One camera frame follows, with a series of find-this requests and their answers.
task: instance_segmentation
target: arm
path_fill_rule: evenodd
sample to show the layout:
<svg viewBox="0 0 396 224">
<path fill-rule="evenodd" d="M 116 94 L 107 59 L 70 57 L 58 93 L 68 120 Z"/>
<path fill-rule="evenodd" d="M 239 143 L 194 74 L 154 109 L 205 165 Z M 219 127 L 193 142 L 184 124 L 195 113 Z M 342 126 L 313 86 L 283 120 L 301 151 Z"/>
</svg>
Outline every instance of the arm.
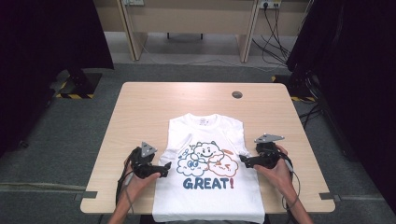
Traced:
<svg viewBox="0 0 396 224">
<path fill-rule="evenodd" d="M 286 155 L 288 152 L 285 148 L 277 146 L 279 150 Z M 291 182 L 290 171 L 285 163 L 285 160 L 280 159 L 277 162 L 276 167 L 273 169 L 267 169 L 260 165 L 255 165 L 256 169 L 260 174 L 268 178 L 270 183 L 279 190 L 279 192 L 285 197 L 287 204 L 290 206 L 290 211 L 299 223 L 314 223 L 308 213 L 305 211 L 303 204 L 301 203 L 296 190 Z"/>
<path fill-rule="evenodd" d="M 126 174 L 129 174 L 132 171 L 131 166 L 128 167 L 129 168 Z M 154 180 L 156 180 L 158 177 L 160 177 L 160 175 L 160 173 L 155 173 L 144 179 L 141 179 L 134 175 L 130 183 L 128 183 L 128 185 L 125 186 L 125 189 L 120 192 L 119 202 L 117 203 L 116 209 L 114 210 L 113 215 L 108 221 L 108 224 L 123 223 L 129 209 L 131 208 L 131 203 L 134 203 L 134 201 L 139 197 L 140 193 L 145 189 L 145 187 Z"/>
</svg>

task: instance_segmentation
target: power outlet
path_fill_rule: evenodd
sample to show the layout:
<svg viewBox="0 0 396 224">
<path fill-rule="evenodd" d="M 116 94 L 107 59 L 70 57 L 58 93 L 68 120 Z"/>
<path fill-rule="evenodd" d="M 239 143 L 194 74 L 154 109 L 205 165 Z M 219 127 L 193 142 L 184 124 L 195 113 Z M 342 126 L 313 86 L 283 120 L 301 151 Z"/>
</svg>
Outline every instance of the power outlet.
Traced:
<svg viewBox="0 0 396 224">
<path fill-rule="evenodd" d="M 123 0 L 125 6 L 144 6 L 144 0 Z"/>
<path fill-rule="evenodd" d="M 260 2 L 260 8 L 265 8 L 265 5 L 267 5 L 267 9 L 280 8 L 281 2 L 282 0 L 262 0 Z"/>
</svg>

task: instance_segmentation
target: t-shirt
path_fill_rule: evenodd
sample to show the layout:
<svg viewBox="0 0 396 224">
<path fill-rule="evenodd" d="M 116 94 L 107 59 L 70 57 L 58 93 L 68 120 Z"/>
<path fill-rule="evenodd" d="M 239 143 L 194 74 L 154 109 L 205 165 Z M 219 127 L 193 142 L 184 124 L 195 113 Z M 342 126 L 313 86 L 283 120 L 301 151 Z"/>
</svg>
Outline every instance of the t-shirt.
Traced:
<svg viewBox="0 0 396 224">
<path fill-rule="evenodd" d="M 171 119 L 159 165 L 171 161 L 172 166 L 167 177 L 157 179 L 154 219 L 263 223 L 257 173 L 239 155 L 250 156 L 241 121 L 219 114 Z"/>
</svg>

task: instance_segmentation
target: cartoon character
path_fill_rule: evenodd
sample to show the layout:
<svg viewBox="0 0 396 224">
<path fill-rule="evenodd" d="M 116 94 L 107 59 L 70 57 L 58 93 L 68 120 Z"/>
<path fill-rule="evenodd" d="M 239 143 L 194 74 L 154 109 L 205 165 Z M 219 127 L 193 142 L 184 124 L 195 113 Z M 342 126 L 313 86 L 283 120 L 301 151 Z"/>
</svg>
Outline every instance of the cartoon character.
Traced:
<svg viewBox="0 0 396 224">
<path fill-rule="evenodd" d="M 181 159 L 177 163 L 177 172 L 185 176 L 201 176 L 206 170 L 206 163 L 191 160 L 189 157 Z"/>
<path fill-rule="evenodd" d="M 198 142 L 197 145 L 194 146 L 193 152 L 191 153 L 191 158 L 194 161 L 207 163 L 209 161 L 209 158 L 216 155 L 220 155 L 221 157 L 224 156 L 224 152 L 219 149 L 218 145 L 216 145 L 216 142 Z"/>
<path fill-rule="evenodd" d="M 209 158 L 208 170 L 220 176 L 233 177 L 236 175 L 238 170 L 238 162 L 234 161 L 229 155 L 233 153 L 227 149 L 222 150 L 224 154 L 222 156 L 215 155 Z"/>
</svg>

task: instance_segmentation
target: table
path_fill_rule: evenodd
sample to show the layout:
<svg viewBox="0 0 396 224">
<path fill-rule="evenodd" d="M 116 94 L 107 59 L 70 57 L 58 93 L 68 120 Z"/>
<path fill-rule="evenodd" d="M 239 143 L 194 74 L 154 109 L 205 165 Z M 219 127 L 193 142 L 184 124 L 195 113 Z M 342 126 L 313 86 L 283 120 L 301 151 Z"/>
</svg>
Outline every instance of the table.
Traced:
<svg viewBox="0 0 396 224">
<path fill-rule="evenodd" d="M 248 60 L 258 0 L 144 0 L 143 6 L 117 2 L 134 61 L 140 59 L 148 33 L 235 35 L 240 61 Z"/>
<path fill-rule="evenodd" d="M 242 93 L 234 98 L 233 92 Z M 157 164 L 167 145 L 169 119 L 192 113 L 196 116 L 221 114 L 244 122 L 247 149 L 257 155 L 254 139 L 264 133 L 285 136 L 278 143 L 286 148 L 294 170 L 301 180 L 300 199 L 310 213 L 329 213 L 333 200 L 322 200 L 320 193 L 329 189 L 304 133 L 286 87 L 275 83 L 193 83 L 193 82 L 127 82 L 108 124 L 81 211 L 87 214 L 109 214 L 115 208 L 117 181 L 123 162 L 131 151 L 145 141 L 158 149 Z M 285 213 L 281 195 L 259 175 L 267 214 Z M 298 188 L 296 178 L 293 184 Z M 134 203 L 134 213 L 151 214 L 155 184 L 150 185 Z"/>
</svg>

